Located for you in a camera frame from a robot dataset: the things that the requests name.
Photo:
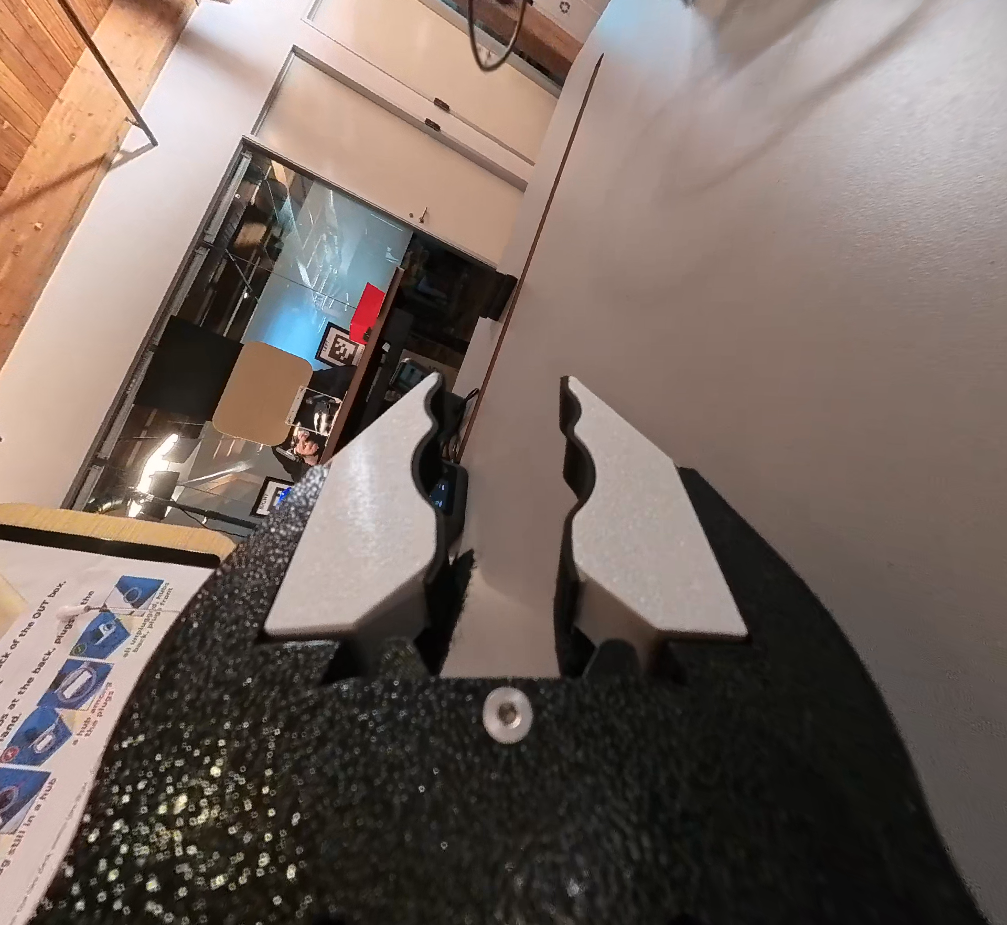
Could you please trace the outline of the glass window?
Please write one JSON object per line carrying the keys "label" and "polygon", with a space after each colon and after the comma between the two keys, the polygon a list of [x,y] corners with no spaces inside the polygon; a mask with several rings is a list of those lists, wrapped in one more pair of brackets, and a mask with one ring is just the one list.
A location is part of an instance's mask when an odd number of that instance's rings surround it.
{"label": "glass window", "polygon": [[[385,291],[368,335],[374,369],[361,390],[375,420],[428,369],[455,382],[469,350],[487,264],[412,227],[265,150],[243,146],[183,266],[162,301],[67,504],[75,510],[200,525],[246,539],[267,477],[294,484],[318,464],[359,366],[314,358],[322,329],[348,331],[367,283]],[[210,421],[134,403],[172,315],[215,333],[264,342],[308,360],[312,377],[293,427],[265,447],[215,431]]]}

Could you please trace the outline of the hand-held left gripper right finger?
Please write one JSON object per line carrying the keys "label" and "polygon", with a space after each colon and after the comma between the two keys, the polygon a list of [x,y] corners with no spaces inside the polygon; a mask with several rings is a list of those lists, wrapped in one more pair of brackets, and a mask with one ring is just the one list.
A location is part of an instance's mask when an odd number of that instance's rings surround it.
{"label": "hand-held left gripper right finger", "polygon": [[740,642],[746,623],[673,459],[581,380],[560,379],[559,642]]}

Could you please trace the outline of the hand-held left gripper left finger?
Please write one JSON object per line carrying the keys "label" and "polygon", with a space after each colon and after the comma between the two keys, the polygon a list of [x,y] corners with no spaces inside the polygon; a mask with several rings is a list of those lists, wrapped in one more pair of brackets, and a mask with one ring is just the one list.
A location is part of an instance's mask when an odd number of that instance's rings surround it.
{"label": "hand-held left gripper left finger", "polygon": [[443,554],[422,455],[433,451],[443,377],[434,371],[331,460],[264,622],[269,639],[415,640]]}

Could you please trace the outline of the beige rounded board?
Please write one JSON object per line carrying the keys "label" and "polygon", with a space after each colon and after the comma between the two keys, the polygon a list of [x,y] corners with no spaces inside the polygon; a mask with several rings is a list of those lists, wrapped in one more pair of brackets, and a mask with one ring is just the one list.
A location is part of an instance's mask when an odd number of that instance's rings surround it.
{"label": "beige rounded board", "polygon": [[294,425],[311,377],[308,360],[264,342],[245,343],[210,422],[224,436],[279,446]]}

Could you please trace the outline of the light wooden board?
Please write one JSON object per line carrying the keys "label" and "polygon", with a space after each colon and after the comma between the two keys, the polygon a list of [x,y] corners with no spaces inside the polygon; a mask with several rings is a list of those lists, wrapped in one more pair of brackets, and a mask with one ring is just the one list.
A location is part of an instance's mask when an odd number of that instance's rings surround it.
{"label": "light wooden board", "polygon": [[2,525],[92,541],[138,543],[168,550],[212,554],[220,564],[235,549],[225,534],[200,525],[175,525],[163,521],[88,513],[27,503],[3,503]]}

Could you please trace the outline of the red paper sheet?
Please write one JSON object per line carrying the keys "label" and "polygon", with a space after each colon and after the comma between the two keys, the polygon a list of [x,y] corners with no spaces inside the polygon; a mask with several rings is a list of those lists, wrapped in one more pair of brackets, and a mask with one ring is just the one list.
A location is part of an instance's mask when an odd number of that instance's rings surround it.
{"label": "red paper sheet", "polygon": [[372,283],[366,283],[359,294],[356,309],[353,310],[348,326],[349,337],[358,344],[366,344],[371,329],[377,324],[384,306],[385,291]]}

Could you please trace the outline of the black metal rod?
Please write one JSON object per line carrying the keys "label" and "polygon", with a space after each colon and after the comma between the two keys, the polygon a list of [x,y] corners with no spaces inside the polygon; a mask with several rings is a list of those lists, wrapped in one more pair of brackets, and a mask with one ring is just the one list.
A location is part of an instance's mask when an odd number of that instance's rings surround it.
{"label": "black metal rod", "polygon": [[155,137],[151,127],[148,125],[142,113],[140,113],[138,106],[131,99],[130,95],[120,82],[119,78],[112,70],[107,59],[98,49],[97,45],[94,43],[94,39],[82,23],[82,20],[78,16],[77,12],[74,11],[71,3],[69,0],[55,0],[59,9],[65,14],[69,24],[73,27],[82,40],[83,45],[87,51],[93,56],[94,61],[98,64],[99,68],[103,72],[104,76],[107,78],[109,84],[115,89],[119,96],[119,99],[124,103],[124,106],[129,112],[129,122],[132,126],[139,128],[139,130],[145,135],[148,140],[148,147],[154,149],[158,147],[158,139]]}

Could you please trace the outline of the printed instruction sheet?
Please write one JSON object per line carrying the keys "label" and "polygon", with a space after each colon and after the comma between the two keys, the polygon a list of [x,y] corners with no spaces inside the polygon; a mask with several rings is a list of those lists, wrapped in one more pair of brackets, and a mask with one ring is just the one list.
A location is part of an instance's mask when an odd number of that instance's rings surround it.
{"label": "printed instruction sheet", "polygon": [[130,695],[219,562],[2,528],[2,923],[25,923],[55,876]]}

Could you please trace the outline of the black monitor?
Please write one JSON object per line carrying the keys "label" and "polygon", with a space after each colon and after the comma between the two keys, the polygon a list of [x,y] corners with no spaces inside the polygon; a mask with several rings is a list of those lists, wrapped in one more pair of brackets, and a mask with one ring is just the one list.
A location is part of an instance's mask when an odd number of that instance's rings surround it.
{"label": "black monitor", "polygon": [[194,423],[210,421],[242,348],[239,340],[172,315],[134,403]]}

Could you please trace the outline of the black wall box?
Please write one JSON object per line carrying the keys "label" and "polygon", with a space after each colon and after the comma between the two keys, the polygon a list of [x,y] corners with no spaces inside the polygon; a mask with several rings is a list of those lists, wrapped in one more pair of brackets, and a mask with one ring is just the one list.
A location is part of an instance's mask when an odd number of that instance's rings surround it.
{"label": "black wall box", "polygon": [[492,272],[485,285],[484,296],[478,310],[478,318],[498,322],[503,317],[510,300],[518,287],[518,278],[500,272]]}

